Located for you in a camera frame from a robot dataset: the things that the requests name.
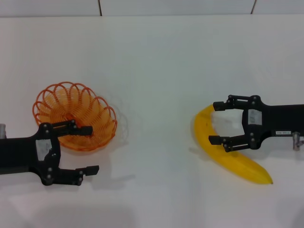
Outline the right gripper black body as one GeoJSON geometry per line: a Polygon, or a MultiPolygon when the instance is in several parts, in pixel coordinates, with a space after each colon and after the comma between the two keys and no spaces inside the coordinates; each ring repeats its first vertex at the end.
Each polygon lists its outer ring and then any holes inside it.
{"type": "Polygon", "coordinates": [[[304,144],[304,106],[266,105],[259,96],[250,97],[249,106],[243,110],[244,133],[250,136],[250,149],[257,150],[270,137],[292,137],[293,149],[304,144]]]}

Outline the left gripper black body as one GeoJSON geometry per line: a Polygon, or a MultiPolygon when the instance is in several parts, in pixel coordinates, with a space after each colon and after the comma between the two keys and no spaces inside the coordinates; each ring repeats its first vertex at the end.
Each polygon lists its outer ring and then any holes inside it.
{"type": "Polygon", "coordinates": [[[60,158],[60,143],[50,123],[42,123],[33,136],[0,140],[1,175],[32,172],[49,186],[56,183],[60,158]]]}

